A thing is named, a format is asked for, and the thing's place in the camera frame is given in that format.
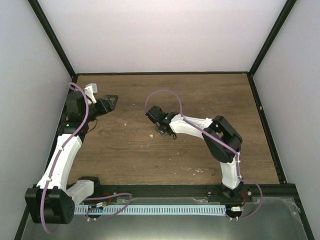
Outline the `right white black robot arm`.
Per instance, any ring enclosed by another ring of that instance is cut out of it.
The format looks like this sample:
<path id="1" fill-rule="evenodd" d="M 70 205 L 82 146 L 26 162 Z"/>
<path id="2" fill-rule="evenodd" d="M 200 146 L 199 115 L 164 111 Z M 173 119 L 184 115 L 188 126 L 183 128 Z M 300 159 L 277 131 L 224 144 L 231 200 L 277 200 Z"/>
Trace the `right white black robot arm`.
<path id="1" fill-rule="evenodd" d="M 232 202 L 240 196 L 243 187 L 240 173 L 243 139 L 223 116 L 195 118 L 174 111 L 165 113 L 155 105 L 145 115 L 162 136 L 172 135 L 176 138 L 177 134 L 185 134 L 204 140 L 210 154 L 220 164 L 223 198 Z"/>

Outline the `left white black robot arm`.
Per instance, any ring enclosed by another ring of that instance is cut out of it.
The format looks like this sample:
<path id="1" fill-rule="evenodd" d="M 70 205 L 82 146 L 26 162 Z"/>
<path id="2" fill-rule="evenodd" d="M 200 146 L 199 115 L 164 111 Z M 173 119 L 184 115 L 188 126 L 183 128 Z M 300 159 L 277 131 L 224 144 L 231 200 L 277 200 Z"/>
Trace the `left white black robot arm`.
<path id="1" fill-rule="evenodd" d="M 74 159 L 89 130 L 89 123 L 116 108 L 117 95 L 106 94 L 95 99 L 93 94 L 73 91 L 66 98 L 66 120 L 58 127 L 56 147 L 49 165 L 36 186 L 28 188 L 24 198 L 32 221 L 36 224 L 69 224 L 75 207 L 102 196 L 100 180 L 95 176 L 80 177 L 67 186 Z"/>

